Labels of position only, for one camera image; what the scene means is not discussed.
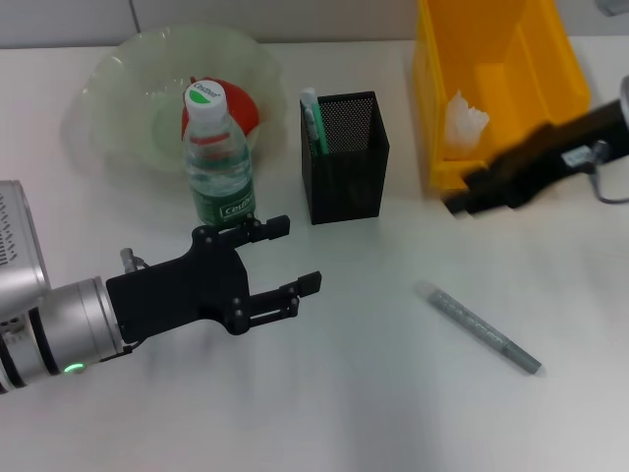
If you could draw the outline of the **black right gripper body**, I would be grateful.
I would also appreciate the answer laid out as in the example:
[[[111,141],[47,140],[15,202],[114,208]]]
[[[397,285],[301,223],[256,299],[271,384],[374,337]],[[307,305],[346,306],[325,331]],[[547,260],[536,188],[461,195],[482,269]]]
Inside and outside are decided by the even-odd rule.
[[[627,155],[628,123],[615,100],[566,124],[540,127],[500,154],[489,167],[492,180],[476,190],[499,189],[513,199],[509,207],[522,207],[567,177]]]

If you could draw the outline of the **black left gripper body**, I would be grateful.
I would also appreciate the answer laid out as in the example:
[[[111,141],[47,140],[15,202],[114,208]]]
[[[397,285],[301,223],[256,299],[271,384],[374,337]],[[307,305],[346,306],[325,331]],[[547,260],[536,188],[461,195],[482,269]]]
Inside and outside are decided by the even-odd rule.
[[[233,335],[250,329],[244,264],[228,234],[207,226],[193,231],[185,255],[110,278],[106,289],[126,343],[202,320]]]

